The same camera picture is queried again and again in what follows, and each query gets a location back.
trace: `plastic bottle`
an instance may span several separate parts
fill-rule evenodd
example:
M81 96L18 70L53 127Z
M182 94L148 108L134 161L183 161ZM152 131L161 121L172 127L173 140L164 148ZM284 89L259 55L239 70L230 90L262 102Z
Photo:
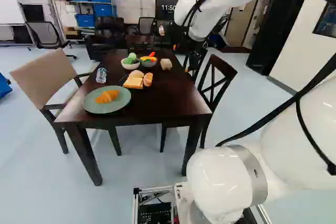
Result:
M107 76L107 70L105 68L98 68L96 82L105 83Z

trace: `blue bag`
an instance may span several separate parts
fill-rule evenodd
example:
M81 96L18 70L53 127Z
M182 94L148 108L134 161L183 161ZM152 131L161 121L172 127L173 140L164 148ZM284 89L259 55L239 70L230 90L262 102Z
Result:
M0 73L0 99L12 92L12 88L7 84L6 78Z

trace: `orange food on plate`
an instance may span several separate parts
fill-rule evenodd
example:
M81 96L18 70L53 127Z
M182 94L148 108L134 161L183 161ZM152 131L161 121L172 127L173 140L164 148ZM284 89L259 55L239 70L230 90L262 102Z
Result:
M103 91L100 96L96 98L96 103L104 104L113 102L119 95L119 90L107 90Z

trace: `chair with beige upholstered back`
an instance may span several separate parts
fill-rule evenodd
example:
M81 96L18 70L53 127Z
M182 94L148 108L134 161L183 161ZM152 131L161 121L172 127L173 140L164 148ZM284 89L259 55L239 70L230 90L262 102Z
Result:
M77 74L62 49L49 52L10 73L32 103L52 125L62 147L63 153L69 152L64 132L65 130L54 125L55 116L50 110L62 110L62 104L46 105L50 98L67 82L74 79L77 86L82 82L80 77L91 73Z

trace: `dining table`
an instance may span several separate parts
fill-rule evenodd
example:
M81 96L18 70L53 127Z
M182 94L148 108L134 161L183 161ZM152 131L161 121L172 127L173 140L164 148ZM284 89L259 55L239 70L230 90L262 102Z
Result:
M172 49L154 48L157 63L154 67L139 70L153 73L150 87L129 89L130 102L120 110L108 114L93 114L83 107L85 97L93 90L104 86L122 86L131 70L121 65L126 58L126 49L114 49L107 53L90 77L68 101L55 119L55 124L63 127L94 185L102 184L102 176L90 144L86 129L109 131L112 144L118 156L122 155L116 127L139 124L173 124L189 126L181 173L186 175L186 166L195 153L203 125L211 118L212 112L196 89L190 75L185 72ZM148 56L151 51L140 51L138 57ZM161 59L170 59L171 70L162 70ZM106 83L96 81L97 69L107 70Z

